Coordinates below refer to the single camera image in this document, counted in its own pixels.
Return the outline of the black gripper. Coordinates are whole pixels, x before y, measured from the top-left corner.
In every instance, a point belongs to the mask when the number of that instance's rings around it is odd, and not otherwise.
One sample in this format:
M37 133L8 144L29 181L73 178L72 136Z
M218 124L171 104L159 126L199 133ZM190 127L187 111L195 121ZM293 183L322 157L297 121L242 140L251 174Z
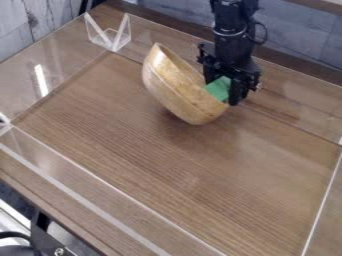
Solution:
M198 44L198 62L203 66L206 83L226 76L231 79L228 104L236 106L247 98L250 91L258 90L261 68L252 59L252 52L259 41L255 30L238 32L214 30L214 41Z

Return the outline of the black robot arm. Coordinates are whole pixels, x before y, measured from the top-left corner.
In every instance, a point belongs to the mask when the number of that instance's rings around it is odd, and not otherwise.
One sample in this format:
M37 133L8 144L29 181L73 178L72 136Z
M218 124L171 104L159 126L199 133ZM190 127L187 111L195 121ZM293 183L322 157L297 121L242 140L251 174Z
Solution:
M198 63L203 66L207 84L224 79L227 97L223 102L236 106L258 90L262 69L252 58L257 45L267 41L269 33L257 40L257 27L263 23L254 14L259 0L210 0L214 14L214 41L198 44Z

